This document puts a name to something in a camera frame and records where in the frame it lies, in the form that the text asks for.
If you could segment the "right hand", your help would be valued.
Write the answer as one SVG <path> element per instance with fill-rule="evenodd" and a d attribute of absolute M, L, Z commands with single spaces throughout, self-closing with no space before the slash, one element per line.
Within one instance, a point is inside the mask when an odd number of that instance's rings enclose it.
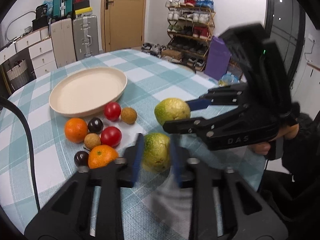
<path fill-rule="evenodd" d="M 298 131 L 299 131 L 299 124 L 295 124 L 293 126 L 281 127 L 275 138 L 273 138 L 267 142 L 260 142 L 258 144 L 250 145 L 249 148 L 256 154 L 267 155 L 269 150 L 271 149 L 270 142 L 275 141 L 279 138 L 291 140 L 298 134 Z"/>

